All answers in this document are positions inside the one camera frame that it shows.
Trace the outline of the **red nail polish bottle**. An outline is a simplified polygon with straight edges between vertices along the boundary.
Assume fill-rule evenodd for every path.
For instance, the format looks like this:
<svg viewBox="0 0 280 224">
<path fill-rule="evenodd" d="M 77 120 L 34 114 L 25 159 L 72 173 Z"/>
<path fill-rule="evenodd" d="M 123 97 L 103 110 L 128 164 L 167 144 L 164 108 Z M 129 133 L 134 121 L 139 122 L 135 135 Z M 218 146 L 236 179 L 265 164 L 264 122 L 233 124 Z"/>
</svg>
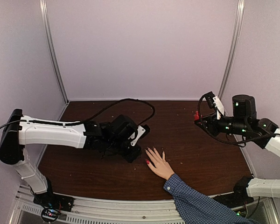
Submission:
<svg viewBox="0 0 280 224">
<path fill-rule="evenodd" d="M 200 115 L 199 115 L 198 111 L 196 111 L 195 115 L 194 115 L 194 121 L 197 121 L 197 120 L 200 120 Z"/>
</svg>

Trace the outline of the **blue checked shirt forearm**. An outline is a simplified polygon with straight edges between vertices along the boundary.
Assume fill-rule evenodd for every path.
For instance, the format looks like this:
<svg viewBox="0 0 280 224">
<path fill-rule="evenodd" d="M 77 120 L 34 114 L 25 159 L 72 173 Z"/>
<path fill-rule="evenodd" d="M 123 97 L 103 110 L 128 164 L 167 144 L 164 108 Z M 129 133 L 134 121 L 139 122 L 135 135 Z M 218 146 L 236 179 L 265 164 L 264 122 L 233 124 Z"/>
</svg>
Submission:
<svg viewBox="0 0 280 224">
<path fill-rule="evenodd" d="M 175 202 L 181 218 L 187 224 L 257 224 L 253 219 L 238 216 L 233 210 L 194 190 L 173 174 L 164 184 Z"/>
</svg>

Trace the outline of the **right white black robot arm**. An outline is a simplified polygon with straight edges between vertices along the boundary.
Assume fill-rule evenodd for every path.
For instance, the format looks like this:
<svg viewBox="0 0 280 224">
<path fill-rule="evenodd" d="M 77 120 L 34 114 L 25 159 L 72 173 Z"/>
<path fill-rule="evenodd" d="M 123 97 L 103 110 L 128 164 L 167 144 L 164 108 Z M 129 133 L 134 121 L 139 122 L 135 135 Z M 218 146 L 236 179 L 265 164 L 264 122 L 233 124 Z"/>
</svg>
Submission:
<svg viewBox="0 0 280 224">
<path fill-rule="evenodd" d="M 249 95 L 232 97 L 233 115 L 225 114 L 224 106 L 213 92 L 198 101 L 194 123 L 211 138 L 225 144 L 245 146 L 253 142 L 280 158 L 280 128 L 269 119 L 257 118 L 255 98 Z M 230 202 L 240 206 L 247 198 L 280 198 L 280 179 L 243 177 L 234 186 Z"/>
</svg>

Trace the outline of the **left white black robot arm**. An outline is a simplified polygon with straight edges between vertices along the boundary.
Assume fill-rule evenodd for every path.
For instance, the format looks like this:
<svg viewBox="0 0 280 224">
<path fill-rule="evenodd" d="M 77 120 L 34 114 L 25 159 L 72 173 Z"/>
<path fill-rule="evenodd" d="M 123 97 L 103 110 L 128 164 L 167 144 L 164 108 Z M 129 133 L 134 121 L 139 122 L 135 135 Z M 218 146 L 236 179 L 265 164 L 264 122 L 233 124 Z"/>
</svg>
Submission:
<svg viewBox="0 0 280 224">
<path fill-rule="evenodd" d="M 112 122 L 97 123 L 93 120 L 61 122 L 35 119 L 15 109 L 2 127 L 0 160 L 12 165 L 47 207 L 54 207 L 58 198 L 51 192 L 49 180 L 30 162 L 26 145 L 59 145 L 80 149 L 98 150 L 121 155 L 133 162 L 141 148 L 137 141 L 147 130 L 125 115 Z"/>
</svg>

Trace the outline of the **pale hand with long nails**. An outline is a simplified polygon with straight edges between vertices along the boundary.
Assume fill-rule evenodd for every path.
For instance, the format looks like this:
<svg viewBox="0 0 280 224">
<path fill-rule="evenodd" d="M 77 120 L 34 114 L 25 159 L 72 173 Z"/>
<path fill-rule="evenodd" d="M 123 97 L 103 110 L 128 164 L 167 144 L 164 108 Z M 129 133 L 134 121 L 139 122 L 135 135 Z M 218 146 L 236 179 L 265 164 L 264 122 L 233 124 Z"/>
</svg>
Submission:
<svg viewBox="0 0 280 224">
<path fill-rule="evenodd" d="M 150 170 L 166 181 L 174 174 L 170 164 L 166 161 L 166 155 L 163 151 L 160 155 L 155 147 L 153 149 L 147 148 L 145 150 L 149 160 L 146 159 L 146 164 Z"/>
</svg>

